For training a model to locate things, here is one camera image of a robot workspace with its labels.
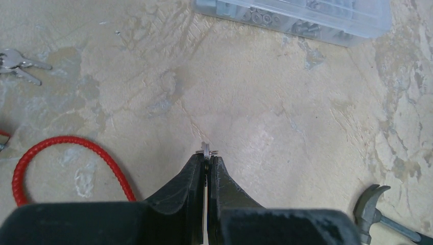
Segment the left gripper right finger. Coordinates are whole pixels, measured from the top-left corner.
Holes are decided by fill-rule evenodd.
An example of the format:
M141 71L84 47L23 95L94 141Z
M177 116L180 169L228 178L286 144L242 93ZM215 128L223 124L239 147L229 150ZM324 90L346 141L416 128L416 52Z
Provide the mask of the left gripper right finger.
M222 157L207 172L209 244L360 244L357 228L332 209L271 209L229 175Z

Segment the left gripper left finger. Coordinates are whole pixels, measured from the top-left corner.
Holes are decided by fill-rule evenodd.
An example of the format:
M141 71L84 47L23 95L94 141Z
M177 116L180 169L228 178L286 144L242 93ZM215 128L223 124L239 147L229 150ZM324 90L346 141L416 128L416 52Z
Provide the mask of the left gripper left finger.
M17 208L1 244L202 244L204 158L142 201L42 203Z

